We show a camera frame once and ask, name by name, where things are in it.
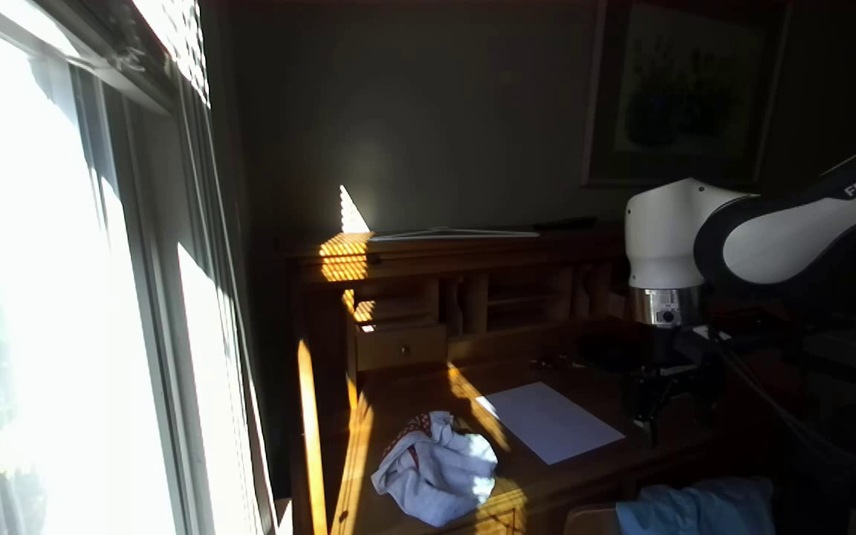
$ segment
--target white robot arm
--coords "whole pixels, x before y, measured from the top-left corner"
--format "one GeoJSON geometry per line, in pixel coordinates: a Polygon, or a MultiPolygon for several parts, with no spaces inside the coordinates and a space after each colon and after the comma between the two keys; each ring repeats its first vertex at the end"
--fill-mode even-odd
{"type": "Polygon", "coordinates": [[[634,195],[625,216],[637,321],[693,326],[707,278],[787,281],[856,226],[856,155],[827,170],[814,192],[759,195],[685,177],[634,195]]]}

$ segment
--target blue fabric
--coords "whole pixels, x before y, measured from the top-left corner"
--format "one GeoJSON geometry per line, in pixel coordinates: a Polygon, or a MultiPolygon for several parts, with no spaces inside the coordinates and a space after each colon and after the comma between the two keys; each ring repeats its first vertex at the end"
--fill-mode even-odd
{"type": "Polygon", "coordinates": [[[644,488],[639,503],[615,503],[622,535],[772,535],[766,479],[717,479],[685,491],[644,488]]]}

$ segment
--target dark wall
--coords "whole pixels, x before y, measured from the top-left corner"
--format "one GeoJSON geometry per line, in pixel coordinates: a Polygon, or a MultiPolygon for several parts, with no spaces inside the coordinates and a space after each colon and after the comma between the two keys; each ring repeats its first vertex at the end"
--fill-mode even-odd
{"type": "Polygon", "coordinates": [[[856,2],[796,0],[760,186],[811,186],[856,152],[856,2]]]}
{"type": "Polygon", "coordinates": [[[584,191],[589,6],[304,6],[245,21],[255,220],[380,232],[615,216],[584,191]]]}

